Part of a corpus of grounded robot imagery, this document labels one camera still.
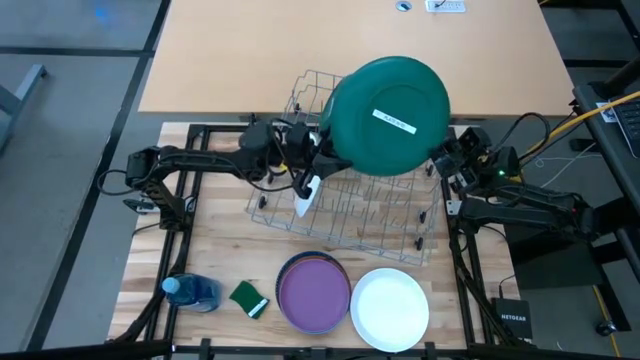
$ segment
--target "wire dish rack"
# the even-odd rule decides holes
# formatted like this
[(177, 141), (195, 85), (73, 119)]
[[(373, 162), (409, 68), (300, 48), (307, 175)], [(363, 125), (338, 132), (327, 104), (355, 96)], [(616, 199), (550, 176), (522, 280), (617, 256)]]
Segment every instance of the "wire dish rack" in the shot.
[[(298, 77), (282, 118), (319, 123), (331, 91), (342, 77), (308, 70)], [(430, 163), (394, 177), (374, 177), (351, 169), (325, 179), (303, 217), (295, 193), (254, 190), (246, 211), (251, 220), (284, 231), (329, 241), (399, 262), (422, 265), (434, 248), (440, 203), (439, 179)], [(266, 189), (289, 185), (288, 174), (267, 179)]]

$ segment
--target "purple bowl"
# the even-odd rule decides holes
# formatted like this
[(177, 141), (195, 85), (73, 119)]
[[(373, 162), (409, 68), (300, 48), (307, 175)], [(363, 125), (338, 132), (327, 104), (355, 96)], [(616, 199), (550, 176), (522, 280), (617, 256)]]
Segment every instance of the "purple bowl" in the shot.
[(351, 285), (340, 265), (319, 258), (283, 269), (278, 305), (291, 325), (307, 334), (335, 328), (349, 311)]

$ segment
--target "wooden board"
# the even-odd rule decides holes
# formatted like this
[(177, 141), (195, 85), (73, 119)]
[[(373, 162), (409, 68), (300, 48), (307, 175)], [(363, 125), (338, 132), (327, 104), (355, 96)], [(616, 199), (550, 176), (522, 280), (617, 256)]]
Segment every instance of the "wooden board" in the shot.
[[(165, 123), (159, 144), (184, 146), (188, 127), (186, 123)], [(232, 149), (237, 136), (237, 133), (215, 133), (210, 149)], [(167, 186), (175, 186), (176, 179), (177, 174), (171, 175), (166, 180)], [(176, 344), (197, 345), (201, 338), (208, 337), (215, 346), (368, 347), (357, 335), (348, 316), (333, 332), (311, 336), (294, 330), (280, 313), (274, 294), (280, 267), (297, 253), (318, 250), (331, 254), (344, 266), (352, 286), (376, 268), (392, 267), (407, 272), (420, 283), (429, 302), (431, 315), (423, 341), (433, 341), (438, 348), (465, 346), (444, 211), (440, 211), (437, 218), (435, 248), (430, 261), (423, 266), (403, 265), (252, 222), (245, 211), (251, 191), (248, 184), (229, 175), (205, 174), (203, 177), (187, 271), (220, 281), (224, 299), (220, 308), (212, 313), (180, 311), (175, 329)], [(138, 227), (157, 220), (152, 215), (140, 217)], [(121, 334), (150, 298), (164, 233), (154, 228), (133, 238), (109, 337)], [(487, 294), (497, 296), (498, 282), (513, 274), (507, 244), (500, 235), (485, 229), (477, 235), (477, 241)], [(259, 320), (248, 318), (228, 299), (241, 280), (251, 281), (263, 296), (272, 300)], [(514, 279), (505, 282), (504, 290), (509, 298), (519, 297)], [(166, 310), (165, 303), (159, 318), (158, 337), (164, 331)], [(473, 303), (472, 314), (477, 339), (482, 340), (479, 313)]]
[(140, 111), (281, 113), (306, 70), (348, 75), (374, 59), (421, 60), (459, 117), (566, 116), (572, 82), (536, 0), (172, 1)]

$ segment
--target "plastic bottle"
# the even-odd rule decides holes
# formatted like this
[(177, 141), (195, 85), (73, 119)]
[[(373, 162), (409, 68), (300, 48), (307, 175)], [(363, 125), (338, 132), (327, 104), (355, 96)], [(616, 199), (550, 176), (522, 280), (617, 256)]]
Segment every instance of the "plastic bottle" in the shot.
[(182, 274), (168, 277), (162, 290), (172, 305), (196, 312), (213, 311), (220, 306), (220, 284), (204, 276)]

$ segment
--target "green plate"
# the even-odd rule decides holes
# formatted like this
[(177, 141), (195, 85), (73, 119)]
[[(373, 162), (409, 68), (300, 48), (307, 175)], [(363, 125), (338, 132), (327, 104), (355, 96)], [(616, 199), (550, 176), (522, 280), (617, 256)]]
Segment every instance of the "green plate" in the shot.
[(345, 77), (331, 93), (321, 127), (331, 126), (337, 154), (373, 176), (394, 176), (422, 165), (445, 138), (447, 90), (431, 68), (392, 56)]

